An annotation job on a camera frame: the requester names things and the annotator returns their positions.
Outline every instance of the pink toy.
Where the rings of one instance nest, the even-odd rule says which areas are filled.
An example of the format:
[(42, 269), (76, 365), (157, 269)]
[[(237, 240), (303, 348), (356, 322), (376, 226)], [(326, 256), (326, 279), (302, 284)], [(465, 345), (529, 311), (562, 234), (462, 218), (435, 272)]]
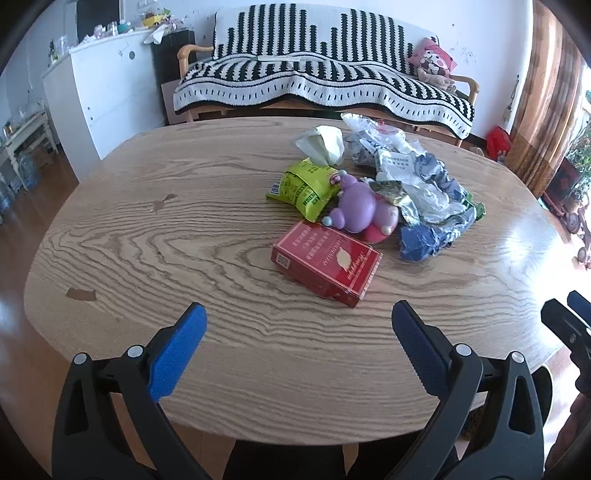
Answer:
[(376, 194), (366, 183), (341, 170), (335, 178), (340, 185), (339, 206), (322, 219), (350, 233), (362, 233), (369, 244), (381, 242), (392, 234), (398, 224), (398, 207)]
[(430, 38), (425, 38), (417, 52), (408, 59), (415, 67), (421, 67), (431, 75), (443, 75), (448, 77), (457, 67), (453, 58)]

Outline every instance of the striped blanket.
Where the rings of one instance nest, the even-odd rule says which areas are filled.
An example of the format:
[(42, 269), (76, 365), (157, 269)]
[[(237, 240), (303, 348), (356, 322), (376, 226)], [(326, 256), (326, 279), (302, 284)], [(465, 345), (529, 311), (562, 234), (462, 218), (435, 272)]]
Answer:
[(216, 16), (213, 57), (189, 70), (174, 107), (181, 113), (293, 98), (323, 109), (379, 108), (466, 138), (472, 104), (413, 77), (408, 56), (425, 37), (437, 41), (413, 25), (354, 9), (270, 4), (223, 10)]

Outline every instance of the curtain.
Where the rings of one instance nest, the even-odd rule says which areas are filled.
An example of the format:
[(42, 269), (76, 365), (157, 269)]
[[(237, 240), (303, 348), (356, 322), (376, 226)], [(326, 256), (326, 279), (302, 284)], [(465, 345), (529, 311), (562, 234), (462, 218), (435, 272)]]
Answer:
[(586, 63), (552, 12), (534, 0), (530, 69), (505, 164), (536, 198), (560, 167), (583, 99)]

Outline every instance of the water bottle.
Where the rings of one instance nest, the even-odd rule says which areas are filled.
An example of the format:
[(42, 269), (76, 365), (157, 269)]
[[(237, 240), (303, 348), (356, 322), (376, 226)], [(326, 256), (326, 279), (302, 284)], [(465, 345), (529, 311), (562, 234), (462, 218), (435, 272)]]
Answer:
[(27, 187), (27, 190), (31, 190), (39, 183), (39, 171), (37, 165), (30, 155), (22, 155), (18, 161), (18, 172)]
[(12, 192), (12, 189), (6, 185), (4, 179), (0, 178), (0, 212), (8, 210), (13, 203), (14, 193)]

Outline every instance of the screw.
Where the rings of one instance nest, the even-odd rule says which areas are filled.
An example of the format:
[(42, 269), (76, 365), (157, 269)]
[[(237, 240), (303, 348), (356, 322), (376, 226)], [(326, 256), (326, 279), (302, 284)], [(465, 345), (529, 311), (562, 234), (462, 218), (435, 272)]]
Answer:
[(130, 346), (129, 349), (127, 350), (127, 355), (130, 356), (131, 358), (137, 358), (142, 353), (144, 353), (144, 347), (142, 347), (141, 345)]
[(513, 352), (511, 354), (511, 358), (515, 360), (518, 364), (522, 364), (523, 362), (525, 362), (525, 357), (521, 355), (521, 353), (519, 352)]
[(82, 365), (84, 362), (86, 362), (87, 358), (88, 356), (85, 353), (79, 353), (74, 357), (74, 363), (76, 365)]
[(472, 353), (472, 349), (465, 343), (460, 343), (456, 346), (456, 352), (459, 353), (461, 356), (470, 356), (470, 354)]

